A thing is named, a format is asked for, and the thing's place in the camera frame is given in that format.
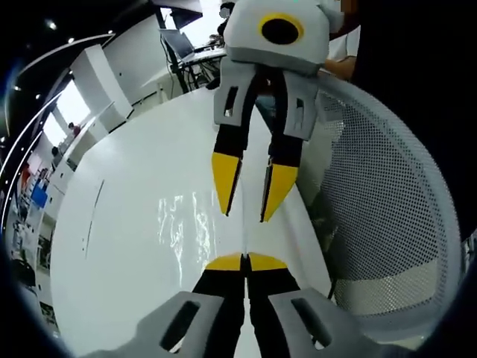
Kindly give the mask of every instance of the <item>white robot head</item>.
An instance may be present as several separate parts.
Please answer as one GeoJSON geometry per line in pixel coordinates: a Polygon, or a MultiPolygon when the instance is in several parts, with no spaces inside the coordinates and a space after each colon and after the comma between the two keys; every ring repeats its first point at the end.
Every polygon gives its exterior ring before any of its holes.
{"type": "Polygon", "coordinates": [[[340,12],[316,0],[239,0],[224,32],[227,54],[313,75],[328,55],[329,33],[342,21],[340,12]]]}

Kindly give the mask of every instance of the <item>window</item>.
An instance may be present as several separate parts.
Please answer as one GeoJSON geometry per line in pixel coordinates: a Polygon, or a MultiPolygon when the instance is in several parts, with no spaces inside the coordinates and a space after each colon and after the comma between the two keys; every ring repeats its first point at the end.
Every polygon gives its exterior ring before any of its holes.
{"type": "Polygon", "coordinates": [[[79,125],[91,112],[74,81],[66,85],[58,98],[57,107],[66,123],[73,122],[75,125],[79,125]]]}
{"type": "Polygon", "coordinates": [[[57,147],[66,138],[66,133],[61,129],[53,113],[48,115],[43,132],[54,147],[57,147]]]}
{"type": "MultiPolygon", "coordinates": [[[[220,0],[200,0],[202,17],[180,29],[187,35],[194,47],[200,47],[210,41],[209,36],[217,33],[217,27],[225,20],[220,17],[220,0]]],[[[166,28],[176,28],[171,9],[161,9],[166,28]]]]}

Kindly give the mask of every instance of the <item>gray gripper bracket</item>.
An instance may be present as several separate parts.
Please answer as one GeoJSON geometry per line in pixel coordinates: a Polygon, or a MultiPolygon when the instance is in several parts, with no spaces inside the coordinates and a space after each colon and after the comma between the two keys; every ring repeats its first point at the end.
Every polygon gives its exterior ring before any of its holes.
{"type": "Polygon", "coordinates": [[[316,78],[307,78],[290,71],[283,71],[288,94],[288,112],[284,134],[309,140],[315,127],[318,93],[316,78]]]}
{"type": "Polygon", "coordinates": [[[84,357],[202,358],[223,300],[217,296],[179,292],[144,317],[128,343],[114,351],[96,351],[84,357]],[[170,352],[182,338],[180,350],[170,352]]]}
{"type": "Polygon", "coordinates": [[[380,345],[359,330],[355,319],[314,289],[269,297],[291,358],[405,357],[408,351],[380,345]],[[318,350],[315,337],[324,346],[318,350]]]}
{"type": "Polygon", "coordinates": [[[214,122],[240,127],[245,96],[256,74],[252,63],[221,61],[221,85],[214,94],[214,122]]]}

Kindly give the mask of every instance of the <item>white mesh chair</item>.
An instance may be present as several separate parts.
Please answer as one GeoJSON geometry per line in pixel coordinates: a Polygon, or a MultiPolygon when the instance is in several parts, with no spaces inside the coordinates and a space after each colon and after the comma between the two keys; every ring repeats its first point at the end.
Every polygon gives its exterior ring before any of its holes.
{"type": "MultiPolygon", "coordinates": [[[[332,156],[316,185],[334,216],[326,254],[338,278],[336,303],[380,342],[425,336],[461,275],[458,224],[444,179],[383,104],[332,76],[319,82],[318,118],[332,133],[332,156]]],[[[304,162],[314,154],[304,151],[304,162]]]]}

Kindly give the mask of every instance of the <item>white round table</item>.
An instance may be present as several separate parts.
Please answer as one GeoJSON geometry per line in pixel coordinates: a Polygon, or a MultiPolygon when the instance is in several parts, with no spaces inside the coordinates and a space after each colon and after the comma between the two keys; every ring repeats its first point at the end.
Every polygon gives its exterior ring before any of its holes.
{"type": "MultiPolygon", "coordinates": [[[[207,89],[161,104],[80,162],[51,251],[54,311],[73,354],[128,342],[143,317],[192,290],[205,265],[225,254],[274,256],[302,288],[328,293],[323,255],[297,188],[268,223],[259,223],[270,133],[257,110],[232,212],[220,213],[211,169],[212,104],[207,89]]],[[[255,357],[248,317],[242,335],[236,357],[255,357]]]]}

